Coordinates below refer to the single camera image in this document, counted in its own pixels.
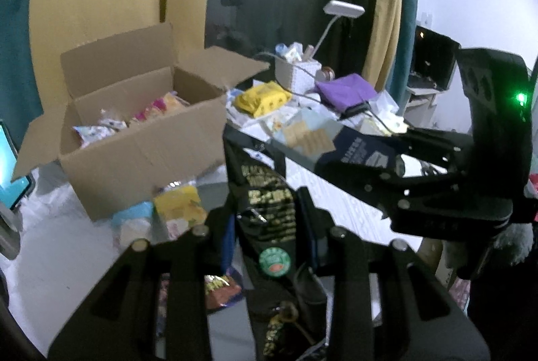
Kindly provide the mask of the black gold snack bag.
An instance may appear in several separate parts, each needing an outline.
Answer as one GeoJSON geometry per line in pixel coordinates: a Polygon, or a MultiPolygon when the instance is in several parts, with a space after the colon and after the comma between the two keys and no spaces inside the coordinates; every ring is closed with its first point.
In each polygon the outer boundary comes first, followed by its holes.
{"type": "Polygon", "coordinates": [[[324,360],[328,296],[311,268],[305,214],[285,160],[231,125],[223,148],[256,357],[324,360]]]}

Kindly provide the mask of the yellow orange cake packet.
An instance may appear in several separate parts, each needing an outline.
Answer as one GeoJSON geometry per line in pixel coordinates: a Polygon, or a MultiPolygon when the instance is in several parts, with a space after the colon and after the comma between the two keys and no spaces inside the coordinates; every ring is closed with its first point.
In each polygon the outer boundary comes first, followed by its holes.
{"type": "Polygon", "coordinates": [[[153,198],[157,216],[169,240],[174,241],[195,225],[203,225],[207,212],[194,185],[176,186],[153,198]]]}

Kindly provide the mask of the navy soda crackers pack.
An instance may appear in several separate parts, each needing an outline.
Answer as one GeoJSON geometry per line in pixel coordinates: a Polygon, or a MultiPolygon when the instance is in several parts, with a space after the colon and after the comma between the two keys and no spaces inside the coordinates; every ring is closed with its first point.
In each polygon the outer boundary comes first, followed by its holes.
{"type": "Polygon", "coordinates": [[[385,137],[363,134],[309,109],[287,121],[272,137],[272,144],[310,171],[341,162],[383,168],[399,176],[405,172],[401,156],[385,137]]]}

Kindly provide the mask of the pink potato chips bag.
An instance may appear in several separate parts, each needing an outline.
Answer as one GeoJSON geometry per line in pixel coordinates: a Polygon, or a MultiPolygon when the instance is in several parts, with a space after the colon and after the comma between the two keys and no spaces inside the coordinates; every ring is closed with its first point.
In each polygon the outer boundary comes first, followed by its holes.
{"type": "Polygon", "coordinates": [[[182,111],[190,105],[190,103],[179,97],[175,91],[170,91],[154,100],[142,111],[134,114],[129,120],[129,124],[132,125],[135,123],[147,122],[154,118],[166,115],[167,113],[182,111]]]}

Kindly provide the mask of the red yellow snack bag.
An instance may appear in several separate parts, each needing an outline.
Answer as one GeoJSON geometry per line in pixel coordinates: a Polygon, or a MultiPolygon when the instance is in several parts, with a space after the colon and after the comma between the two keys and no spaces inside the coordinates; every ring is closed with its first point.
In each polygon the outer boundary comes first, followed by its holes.
{"type": "Polygon", "coordinates": [[[205,303],[208,311],[233,306],[242,300],[242,276],[231,270],[225,275],[204,276],[205,303]]]}

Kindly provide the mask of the blue white snack bag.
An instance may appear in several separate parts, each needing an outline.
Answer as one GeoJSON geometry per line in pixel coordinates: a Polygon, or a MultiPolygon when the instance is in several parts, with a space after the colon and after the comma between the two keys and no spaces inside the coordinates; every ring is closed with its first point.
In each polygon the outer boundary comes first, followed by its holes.
{"type": "Polygon", "coordinates": [[[74,126],[73,130],[78,135],[80,147],[86,148],[90,144],[102,141],[116,134],[116,131],[107,126],[74,126]]]}

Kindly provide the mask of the black computer monitor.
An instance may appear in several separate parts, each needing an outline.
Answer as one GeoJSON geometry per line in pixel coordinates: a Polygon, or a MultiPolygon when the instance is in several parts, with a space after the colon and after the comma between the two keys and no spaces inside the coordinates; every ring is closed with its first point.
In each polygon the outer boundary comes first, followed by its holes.
{"type": "Polygon", "coordinates": [[[408,87],[447,91],[456,65],[456,52],[460,47],[461,44],[450,37],[418,26],[408,87]]]}

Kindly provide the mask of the teal curtain right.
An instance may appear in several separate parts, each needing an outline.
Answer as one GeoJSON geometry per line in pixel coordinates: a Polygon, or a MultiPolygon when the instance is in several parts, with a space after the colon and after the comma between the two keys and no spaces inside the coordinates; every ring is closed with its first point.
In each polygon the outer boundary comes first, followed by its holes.
{"type": "Polygon", "coordinates": [[[395,59],[388,78],[387,91],[402,104],[413,57],[418,0],[401,0],[400,25],[395,59]]]}

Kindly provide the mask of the teal curtain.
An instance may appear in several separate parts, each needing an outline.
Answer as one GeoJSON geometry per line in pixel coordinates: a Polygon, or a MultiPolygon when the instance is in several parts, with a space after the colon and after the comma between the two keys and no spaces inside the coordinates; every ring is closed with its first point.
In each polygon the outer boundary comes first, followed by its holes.
{"type": "Polygon", "coordinates": [[[1,120],[16,147],[43,112],[29,41],[29,0],[1,0],[1,120]]]}
{"type": "Polygon", "coordinates": [[[387,91],[402,104],[413,57],[418,0],[401,0],[400,25],[395,59],[388,78],[387,91]]]}

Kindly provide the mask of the light blue snack packet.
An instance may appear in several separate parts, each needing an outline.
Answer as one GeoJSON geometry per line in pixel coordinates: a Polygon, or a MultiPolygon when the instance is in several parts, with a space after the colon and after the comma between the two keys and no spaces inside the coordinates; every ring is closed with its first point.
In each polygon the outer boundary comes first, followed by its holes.
{"type": "Polygon", "coordinates": [[[113,241],[119,251],[128,248],[134,241],[152,241],[153,203],[138,203],[112,216],[113,241]]]}

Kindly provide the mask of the purple folded cloth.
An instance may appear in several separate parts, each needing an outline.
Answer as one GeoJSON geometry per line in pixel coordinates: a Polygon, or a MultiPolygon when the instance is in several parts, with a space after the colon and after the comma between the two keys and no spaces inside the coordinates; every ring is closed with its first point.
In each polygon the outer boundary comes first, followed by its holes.
{"type": "Polygon", "coordinates": [[[327,82],[315,82],[322,101],[343,113],[348,108],[369,101],[377,95],[373,86],[356,73],[327,82]]]}

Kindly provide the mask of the yellow curtain right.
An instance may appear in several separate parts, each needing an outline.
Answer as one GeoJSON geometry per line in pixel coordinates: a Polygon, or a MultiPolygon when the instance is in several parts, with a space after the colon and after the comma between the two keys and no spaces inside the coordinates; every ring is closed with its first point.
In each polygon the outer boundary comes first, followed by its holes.
{"type": "Polygon", "coordinates": [[[394,62],[400,30],[402,0],[376,0],[363,77],[382,91],[394,62]]]}

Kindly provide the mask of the yellow wet wipes pack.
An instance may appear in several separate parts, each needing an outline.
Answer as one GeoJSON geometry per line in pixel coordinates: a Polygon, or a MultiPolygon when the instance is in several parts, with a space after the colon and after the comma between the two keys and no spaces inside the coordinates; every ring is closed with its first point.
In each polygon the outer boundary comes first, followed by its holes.
{"type": "Polygon", "coordinates": [[[259,118],[285,106],[291,98],[292,94],[289,91],[277,82],[271,81],[253,86],[238,95],[233,101],[233,106],[240,112],[259,118]]]}

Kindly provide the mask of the white perforated basket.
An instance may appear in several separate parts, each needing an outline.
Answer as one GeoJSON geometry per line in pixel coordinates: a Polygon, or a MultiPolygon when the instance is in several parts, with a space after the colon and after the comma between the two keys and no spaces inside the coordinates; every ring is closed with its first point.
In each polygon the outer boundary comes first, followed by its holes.
{"type": "Polygon", "coordinates": [[[305,94],[315,88],[315,80],[322,64],[311,60],[307,62],[289,63],[282,59],[275,60],[274,75],[285,89],[305,94]]]}

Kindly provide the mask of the brown cardboard box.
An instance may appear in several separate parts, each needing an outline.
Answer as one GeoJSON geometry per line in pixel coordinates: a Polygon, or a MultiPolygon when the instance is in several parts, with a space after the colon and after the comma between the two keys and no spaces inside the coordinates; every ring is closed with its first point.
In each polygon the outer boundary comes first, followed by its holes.
{"type": "Polygon", "coordinates": [[[60,58],[69,99],[27,129],[14,178],[59,162],[92,220],[223,163],[227,92],[266,63],[213,46],[176,53],[161,23],[60,58]]]}

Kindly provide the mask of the white desk lamp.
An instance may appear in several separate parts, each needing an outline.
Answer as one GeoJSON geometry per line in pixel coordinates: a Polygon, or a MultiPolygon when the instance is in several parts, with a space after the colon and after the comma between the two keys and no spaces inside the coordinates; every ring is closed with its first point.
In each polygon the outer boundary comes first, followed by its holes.
{"type": "Polygon", "coordinates": [[[365,12],[365,8],[349,2],[344,2],[342,0],[329,0],[328,3],[323,8],[324,13],[331,17],[331,20],[328,22],[328,25],[325,27],[321,37],[318,42],[315,44],[315,48],[312,52],[311,57],[315,58],[319,48],[321,47],[324,39],[330,32],[333,25],[341,18],[347,19],[358,19],[365,12]]]}

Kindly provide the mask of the tablet with teal screen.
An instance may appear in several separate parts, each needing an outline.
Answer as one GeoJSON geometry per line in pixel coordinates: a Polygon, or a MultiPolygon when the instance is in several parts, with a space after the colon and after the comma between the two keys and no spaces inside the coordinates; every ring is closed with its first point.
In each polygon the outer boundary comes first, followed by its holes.
{"type": "Polygon", "coordinates": [[[12,180],[17,161],[17,150],[4,121],[1,121],[0,144],[1,203],[14,210],[18,203],[34,190],[35,180],[32,174],[20,177],[15,181],[12,180]]]}

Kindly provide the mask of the teal curtain left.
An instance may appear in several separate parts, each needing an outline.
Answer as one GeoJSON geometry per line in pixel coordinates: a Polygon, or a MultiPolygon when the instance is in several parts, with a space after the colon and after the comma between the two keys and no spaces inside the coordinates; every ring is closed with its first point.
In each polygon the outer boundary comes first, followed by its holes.
{"type": "Polygon", "coordinates": [[[1,120],[16,147],[43,112],[29,41],[29,0],[1,0],[1,120]]]}

